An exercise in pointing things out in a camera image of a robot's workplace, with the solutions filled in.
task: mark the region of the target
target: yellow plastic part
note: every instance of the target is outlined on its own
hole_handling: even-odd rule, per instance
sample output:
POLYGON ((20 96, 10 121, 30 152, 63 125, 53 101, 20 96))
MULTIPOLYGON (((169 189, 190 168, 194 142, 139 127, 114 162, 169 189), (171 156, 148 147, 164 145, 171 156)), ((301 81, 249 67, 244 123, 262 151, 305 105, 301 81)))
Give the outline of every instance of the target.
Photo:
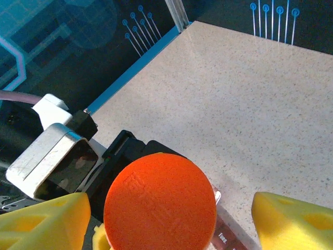
POLYGON ((106 232, 104 224, 94 228, 95 234, 93 236, 93 250, 113 250, 106 239, 106 232))
POLYGON ((81 250, 90 220, 85 193, 0 216, 0 250, 81 250))
POLYGON ((333 249, 333 210, 258 192, 252 217, 263 250, 333 249))

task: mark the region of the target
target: glass wall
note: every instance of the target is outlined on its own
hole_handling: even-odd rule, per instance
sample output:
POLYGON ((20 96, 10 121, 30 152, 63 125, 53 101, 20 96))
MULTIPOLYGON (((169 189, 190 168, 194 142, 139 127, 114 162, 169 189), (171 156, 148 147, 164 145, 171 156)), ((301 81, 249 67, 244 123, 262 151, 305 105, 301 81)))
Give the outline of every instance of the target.
POLYGON ((333 55, 332 0, 183 0, 190 21, 333 55))
POLYGON ((164 0, 1 0, 0 89, 84 109, 174 25, 164 0))

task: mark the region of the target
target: speckled countertop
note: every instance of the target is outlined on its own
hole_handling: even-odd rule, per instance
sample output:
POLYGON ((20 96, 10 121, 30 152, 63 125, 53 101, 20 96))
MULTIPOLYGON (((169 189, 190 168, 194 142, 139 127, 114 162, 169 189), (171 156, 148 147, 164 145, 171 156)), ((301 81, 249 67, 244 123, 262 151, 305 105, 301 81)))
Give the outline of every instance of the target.
POLYGON ((333 56, 194 22, 98 110, 196 163, 256 241, 255 192, 333 208, 333 56))

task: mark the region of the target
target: white tabletop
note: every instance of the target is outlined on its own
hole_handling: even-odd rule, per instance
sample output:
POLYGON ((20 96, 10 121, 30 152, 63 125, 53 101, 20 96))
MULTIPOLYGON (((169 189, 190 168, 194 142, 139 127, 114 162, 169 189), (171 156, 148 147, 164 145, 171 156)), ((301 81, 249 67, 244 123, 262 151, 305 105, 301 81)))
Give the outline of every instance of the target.
POLYGON ((258 242, 257 191, 333 208, 332 91, 333 56, 194 22, 93 115, 95 139, 191 159, 258 242))

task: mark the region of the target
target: gray cable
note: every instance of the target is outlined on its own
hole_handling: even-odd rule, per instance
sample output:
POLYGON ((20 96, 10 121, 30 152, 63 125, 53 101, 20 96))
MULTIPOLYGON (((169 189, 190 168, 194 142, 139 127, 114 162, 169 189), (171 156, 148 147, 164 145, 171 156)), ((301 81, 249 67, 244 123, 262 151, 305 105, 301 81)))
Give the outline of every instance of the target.
POLYGON ((13 102, 29 103, 35 105, 41 99, 42 98, 40 96, 36 95, 0 90, 0 100, 3 101, 13 101, 13 102))

